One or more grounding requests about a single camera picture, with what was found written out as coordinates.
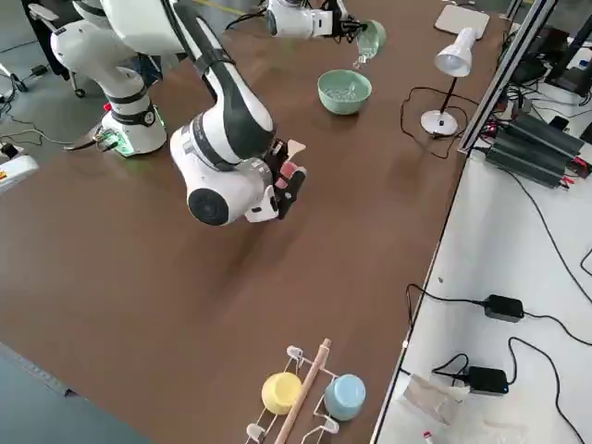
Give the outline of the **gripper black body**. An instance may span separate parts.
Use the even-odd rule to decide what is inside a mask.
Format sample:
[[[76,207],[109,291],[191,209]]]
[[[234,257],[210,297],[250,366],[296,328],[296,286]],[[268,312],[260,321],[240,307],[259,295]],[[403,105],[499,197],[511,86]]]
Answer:
[[[278,186],[276,185],[280,177],[280,169],[283,165],[281,156],[267,155],[265,157],[265,163],[269,167],[271,173],[271,185],[273,186],[274,194],[278,194]]]
[[[333,16],[333,27],[332,27],[332,34],[331,37],[336,42],[341,42],[342,40],[346,40],[347,42],[351,42],[353,40],[352,31],[351,31],[351,23],[350,23],[350,14],[346,8],[340,6],[333,6],[332,7],[332,16]]]

